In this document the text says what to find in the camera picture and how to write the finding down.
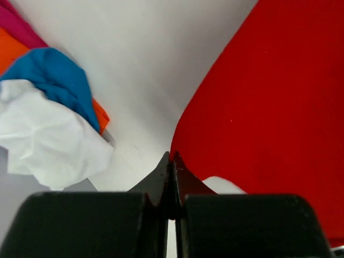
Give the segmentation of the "red t shirt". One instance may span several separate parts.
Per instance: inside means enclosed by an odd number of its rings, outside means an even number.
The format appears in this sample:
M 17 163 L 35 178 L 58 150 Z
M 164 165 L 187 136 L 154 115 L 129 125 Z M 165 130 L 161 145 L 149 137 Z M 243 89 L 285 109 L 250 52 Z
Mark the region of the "red t shirt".
M 258 1 L 171 143 L 199 179 L 297 194 L 343 244 L 343 1 Z

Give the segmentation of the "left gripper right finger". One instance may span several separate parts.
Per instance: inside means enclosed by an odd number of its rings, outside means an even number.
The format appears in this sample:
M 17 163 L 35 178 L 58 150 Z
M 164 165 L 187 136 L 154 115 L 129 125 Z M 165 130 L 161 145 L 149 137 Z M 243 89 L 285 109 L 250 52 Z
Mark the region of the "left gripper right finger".
M 334 257 L 316 214 L 297 195 L 219 195 L 175 154 L 178 257 Z

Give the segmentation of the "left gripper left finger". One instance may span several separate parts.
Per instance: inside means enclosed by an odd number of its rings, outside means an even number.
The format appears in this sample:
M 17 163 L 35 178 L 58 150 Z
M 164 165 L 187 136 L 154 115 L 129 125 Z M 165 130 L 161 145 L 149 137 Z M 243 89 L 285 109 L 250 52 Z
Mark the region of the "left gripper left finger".
M 20 206 L 1 257 L 165 257 L 169 153 L 127 192 L 39 192 Z

